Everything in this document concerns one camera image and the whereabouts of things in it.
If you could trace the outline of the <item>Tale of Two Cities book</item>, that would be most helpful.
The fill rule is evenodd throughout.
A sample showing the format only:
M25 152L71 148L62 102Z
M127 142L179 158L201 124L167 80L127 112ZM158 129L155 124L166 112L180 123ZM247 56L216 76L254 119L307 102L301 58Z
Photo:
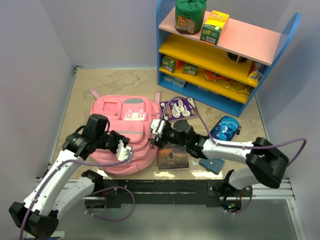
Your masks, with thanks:
M158 150L158 169L179 170L189 168L189 155L184 146L168 143Z

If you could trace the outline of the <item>blue leather wallet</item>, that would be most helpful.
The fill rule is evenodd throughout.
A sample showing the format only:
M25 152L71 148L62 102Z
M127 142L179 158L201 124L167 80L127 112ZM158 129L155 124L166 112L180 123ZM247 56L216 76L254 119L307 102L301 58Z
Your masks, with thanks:
M199 165L205 168L207 171L218 175L222 170L225 161L220 158L200 159Z

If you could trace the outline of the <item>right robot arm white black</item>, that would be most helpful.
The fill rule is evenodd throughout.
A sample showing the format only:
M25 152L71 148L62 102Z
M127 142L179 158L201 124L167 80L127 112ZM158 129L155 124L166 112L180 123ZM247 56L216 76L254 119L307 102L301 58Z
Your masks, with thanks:
M244 164L240 170L230 170L215 190L224 197L233 197L242 189L262 184L278 189L289 165L288 157L262 137L253 142L233 142L201 135L186 120L170 124L154 119L150 125L154 135L150 141L161 148L171 143L185 148L196 159L222 159Z

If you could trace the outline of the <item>pink student backpack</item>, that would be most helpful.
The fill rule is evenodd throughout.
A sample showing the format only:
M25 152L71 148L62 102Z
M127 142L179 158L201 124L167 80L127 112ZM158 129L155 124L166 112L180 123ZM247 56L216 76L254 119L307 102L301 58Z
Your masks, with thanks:
M131 162L109 166L118 161L117 157L110 150L97 149L91 154L95 162L103 165L101 169L112 176L128 176L150 166L158 153L158 148L149 142L150 125L161 116L161 92L155 94L154 101L145 96L100 96L93 89L90 92L96 98L90 113L107 117L110 128L106 130L129 138L128 145L133 151Z

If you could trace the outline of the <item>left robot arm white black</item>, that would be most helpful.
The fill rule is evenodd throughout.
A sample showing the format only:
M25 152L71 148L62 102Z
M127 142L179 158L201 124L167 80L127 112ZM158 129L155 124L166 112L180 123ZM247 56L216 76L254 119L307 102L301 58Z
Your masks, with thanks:
M64 213L82 198L103 192L103 177L92 170L85 171L72 186L63 189L79 166L90 165L86 160L96 150L114 154L116 162L110 164L112 167L132 160L130 139L109 127L106 116L92 114L85 125L66 137L53 166L29 196L23 202L12 203L8 211L20 229L20 239L24 233L38 240L50 238Z

